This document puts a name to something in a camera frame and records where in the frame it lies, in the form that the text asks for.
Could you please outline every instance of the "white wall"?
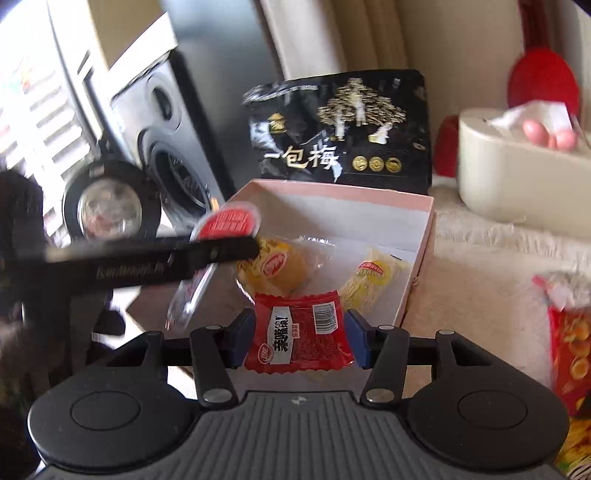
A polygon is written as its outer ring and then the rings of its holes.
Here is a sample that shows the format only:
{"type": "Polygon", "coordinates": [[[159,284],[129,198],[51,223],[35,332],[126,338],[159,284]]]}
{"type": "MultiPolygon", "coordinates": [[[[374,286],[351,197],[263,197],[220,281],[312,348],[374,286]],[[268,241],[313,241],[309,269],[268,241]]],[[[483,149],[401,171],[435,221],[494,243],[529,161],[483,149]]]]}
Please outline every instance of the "white wall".
{"type": "Polygon", "coordinates": [[[397,0],[397,6],[409,66],[426,78],[432,139],[447,115],[506,108],[508,75],[523,52],[517,0],[397,0]]]}
{"type": "Polygon", "coordinates": [[[591,17],[572,0],[546,0],[552,46],[581,88],[581,126],[591,131],[591,17]]]}

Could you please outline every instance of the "gold coin logo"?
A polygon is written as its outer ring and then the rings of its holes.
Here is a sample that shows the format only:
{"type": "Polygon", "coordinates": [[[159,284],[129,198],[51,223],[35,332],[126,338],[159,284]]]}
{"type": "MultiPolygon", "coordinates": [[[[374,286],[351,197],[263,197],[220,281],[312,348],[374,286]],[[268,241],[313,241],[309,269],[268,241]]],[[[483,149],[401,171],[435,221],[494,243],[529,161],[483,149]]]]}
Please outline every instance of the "gold coin logo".
{"type": "Polygon", "coordinates": [[[398,173],[400,170],[402,170],[402,162],[400,162],[400,160],[396,157],[390,157],[386,162],[386,169],[390,173],[398,173]]]}
{"type": "Polygon", "coordinates": [[[279,112],[271,115],[267,121],[269,122],[269,131],[272,134],[282,134],[285,132],[285,118],[279,112]]]}
{"type": "Polygon", "coordinates": [[[372,157],[371,160],[369,160],[369,168],[371,168],[372,171],[382,171],[384,169],[384,161],[379,157],[372,157]]]}
{"type": "Polygon", "coordinates": [[[368,167],[368,159],[362,156],[353,159],[353,168],[358,171],[365,170],[368,167]]]}

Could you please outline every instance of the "red snack wrapper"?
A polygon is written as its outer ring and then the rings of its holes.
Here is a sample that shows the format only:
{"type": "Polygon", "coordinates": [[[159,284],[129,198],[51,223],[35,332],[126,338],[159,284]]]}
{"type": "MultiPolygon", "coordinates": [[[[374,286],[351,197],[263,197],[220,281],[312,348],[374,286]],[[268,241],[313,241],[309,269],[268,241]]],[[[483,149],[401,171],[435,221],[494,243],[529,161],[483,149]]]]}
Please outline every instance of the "red snack wrapper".
{"type": "Polygon", "coordinates": [[[337,291],[300,299],[257,294],[255,313],[249,370],[340,370],[353,362],[337,291]]]}
{"type": "Polygon", "coordinates": [[[548,308],[554,392],[575,416],[591,390],[591,317],[581,310],[548,308]]]}

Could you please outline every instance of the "window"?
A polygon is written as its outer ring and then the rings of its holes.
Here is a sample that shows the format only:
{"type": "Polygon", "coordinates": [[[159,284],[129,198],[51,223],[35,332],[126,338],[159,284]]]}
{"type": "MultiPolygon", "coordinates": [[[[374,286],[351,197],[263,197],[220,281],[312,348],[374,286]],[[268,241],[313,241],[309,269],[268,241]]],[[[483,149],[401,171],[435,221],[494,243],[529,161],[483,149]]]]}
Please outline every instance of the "window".
{"type": "Polygon", "coordinates": [[[44,192],[46,232],[69,243],[66,180],[92,152],[67,93],[44,0],[23,0],[0,23],[0,158],[44,192]]]}

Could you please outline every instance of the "yellow snack package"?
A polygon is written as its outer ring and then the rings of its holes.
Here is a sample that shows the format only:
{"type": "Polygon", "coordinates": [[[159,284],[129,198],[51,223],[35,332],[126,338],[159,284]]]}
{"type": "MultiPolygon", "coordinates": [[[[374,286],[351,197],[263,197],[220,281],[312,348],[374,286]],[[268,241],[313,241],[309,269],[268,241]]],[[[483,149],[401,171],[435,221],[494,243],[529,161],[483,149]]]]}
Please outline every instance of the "yellow snack package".
{"type": "Polygon", "coordinates": [[[238,262],[236,278],[254,298],[256,293],[287,297],[310,276],[301,247],[276,238],[257,237],[260,253],[238,262]]]}
{"type": "Polygon", "coordinates": [[[570,419],[569,434],[555,461],[568,478],[588,478],[591,472],[591,420],[570,419]]]}
{"type": "Polygon", "coordinates": [[[370,248],[367,259],[339,290],[343,312],[354,309],[367,315],[404,264],[392,255],[370,248]]]}

